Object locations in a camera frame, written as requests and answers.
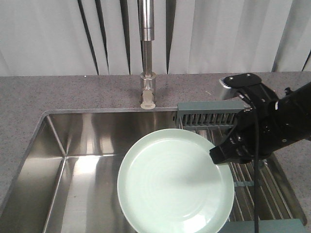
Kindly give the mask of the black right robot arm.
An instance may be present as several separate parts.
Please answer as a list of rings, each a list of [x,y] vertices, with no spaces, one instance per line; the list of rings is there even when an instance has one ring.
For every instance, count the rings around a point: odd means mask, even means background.
[[[310,83],[287,94],[236,115],[233,129],[210,150],[215,164],[245,164],[256,157],[268,158],[274,151],[311,135]]]

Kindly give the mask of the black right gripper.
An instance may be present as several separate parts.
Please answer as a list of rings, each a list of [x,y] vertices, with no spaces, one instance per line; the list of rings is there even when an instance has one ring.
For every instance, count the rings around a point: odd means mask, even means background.
[[[260,83],[249,86],[238,86],[236,94],[250,105],[250,110],[237,114],[234,128],[225,142],[209,150],[214,164],[247,163],[258,161],[261,155],[260,122],[268,116],[269,104],[278,100],[276,93]]]

